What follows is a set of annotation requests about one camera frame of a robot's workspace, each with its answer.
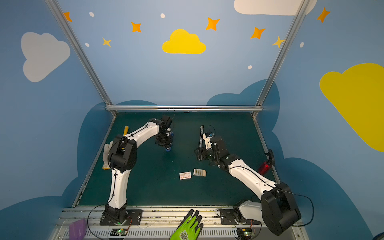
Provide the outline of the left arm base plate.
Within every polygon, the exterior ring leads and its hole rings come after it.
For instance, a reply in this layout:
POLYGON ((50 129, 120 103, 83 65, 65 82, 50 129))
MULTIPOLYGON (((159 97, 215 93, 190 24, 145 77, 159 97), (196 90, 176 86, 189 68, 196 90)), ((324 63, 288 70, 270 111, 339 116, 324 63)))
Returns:
POLYGON ((100 226, 138 226, 142 219, 142 210, 105 210, 102 213, 100 226))

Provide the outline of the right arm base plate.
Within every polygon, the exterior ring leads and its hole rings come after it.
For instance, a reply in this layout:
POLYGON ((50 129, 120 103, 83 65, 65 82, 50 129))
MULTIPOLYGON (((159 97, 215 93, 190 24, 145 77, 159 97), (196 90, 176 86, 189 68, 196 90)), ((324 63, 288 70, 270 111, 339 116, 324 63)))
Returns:
POLYGON ((260 221, 245 219, 238 209, 218 209, 217 215, 222 225, 260 225, 260 221))

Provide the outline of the red white staple box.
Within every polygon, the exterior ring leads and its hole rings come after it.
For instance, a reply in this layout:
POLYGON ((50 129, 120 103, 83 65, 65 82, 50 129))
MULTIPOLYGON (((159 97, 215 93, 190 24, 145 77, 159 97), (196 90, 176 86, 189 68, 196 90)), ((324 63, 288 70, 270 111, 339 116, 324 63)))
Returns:
POLYGON ((179 173, 180 180, 187 180, 192 178, 191 172, 179 173))

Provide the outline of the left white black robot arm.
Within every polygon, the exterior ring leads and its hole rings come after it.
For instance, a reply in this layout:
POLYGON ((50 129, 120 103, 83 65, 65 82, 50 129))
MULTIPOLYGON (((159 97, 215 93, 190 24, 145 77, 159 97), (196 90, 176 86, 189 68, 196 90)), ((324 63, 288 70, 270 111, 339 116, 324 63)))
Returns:
POLYGON ((118 135, 108 146, 107 163, 112 171, 112 184, 110 197, 105 205, 105 214, 118 223, 126 218, 127 185, 129 175, 137 163, 138 147, 152 137, 155 143, 171 150, 173 132, 171 117, 163 116, 161 119, 152 118, 138 130, 127 134, 118 135))

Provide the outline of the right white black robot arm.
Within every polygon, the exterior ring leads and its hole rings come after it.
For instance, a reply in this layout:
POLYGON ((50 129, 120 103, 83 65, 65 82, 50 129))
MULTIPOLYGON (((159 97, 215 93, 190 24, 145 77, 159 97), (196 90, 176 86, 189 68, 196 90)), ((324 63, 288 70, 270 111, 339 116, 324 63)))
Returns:
POLYGON ((239 156, 220 152, 218 149, 197 148, 197 160, 211 160, 223 171, 240 180, 261 201, 243 201, 234 206, 234 220, 231 223, 246 224, 248 220, 263 222, 276 236, 292 227, 301 219, 301 212, 285 183, 277 184, 249 167, 239 156))

